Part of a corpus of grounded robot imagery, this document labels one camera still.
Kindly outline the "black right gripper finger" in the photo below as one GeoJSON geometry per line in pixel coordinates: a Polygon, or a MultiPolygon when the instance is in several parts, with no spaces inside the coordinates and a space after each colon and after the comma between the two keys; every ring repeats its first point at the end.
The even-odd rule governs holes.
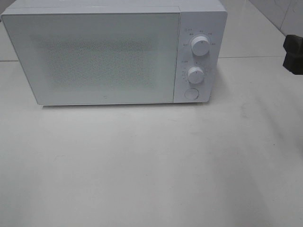
{"type": "Polygon", "coordinates": [[[303,38],[297,35],[287,35],[283,48],[286,52],[303,53],[303,38]]]}
{"type": "Polygon", "coordinates": [[[283,67],[295,75],[303,74],[303,55],[287,52],[283,67]]]}

